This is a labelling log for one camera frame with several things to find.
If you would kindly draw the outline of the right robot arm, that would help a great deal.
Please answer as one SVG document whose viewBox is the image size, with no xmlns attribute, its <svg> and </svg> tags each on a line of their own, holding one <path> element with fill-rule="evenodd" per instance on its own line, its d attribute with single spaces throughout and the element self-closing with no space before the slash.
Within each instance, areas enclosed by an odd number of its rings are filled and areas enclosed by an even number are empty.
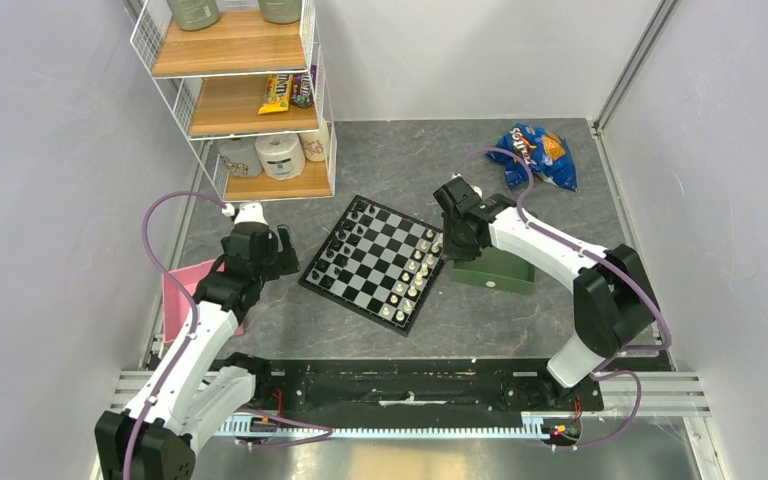
<svg viewBox="0 0 768 480">
<path fill-rule="evenodd" d="M 500 194 L 484 199 L 456 176 L 434 193 L 442 211 L 443 253 L 475 260 L 488 248 L 512 254 L 549 274 L 572 295 L 574 332 L 546 363 L 539 400 L 561 409 L 586 376 L 630 348 L 649 325 L 662 321 L 638 253 L 578 240 Z"/>
</svg>

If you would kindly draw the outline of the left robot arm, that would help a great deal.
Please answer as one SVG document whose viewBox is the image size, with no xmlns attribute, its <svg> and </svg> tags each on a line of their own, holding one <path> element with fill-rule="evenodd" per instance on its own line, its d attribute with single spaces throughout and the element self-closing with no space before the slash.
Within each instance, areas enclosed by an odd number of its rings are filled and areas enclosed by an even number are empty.
<svg viewBox="0 0 768 480">
<path fill-rule="evenodd" d="M 199 451 L 234 410 L 272 399 L 262 359 L 235 354 L 202 383 L 264 285 L 299 270 L 287 226 L 270 227 L 258 202 L 233 213 L 222 255 L 186 296 L 190 312 L 168 354 L 121 412 L 106 411 L 96 423 L 105 479 L 189 479 Z"/>
</svg>

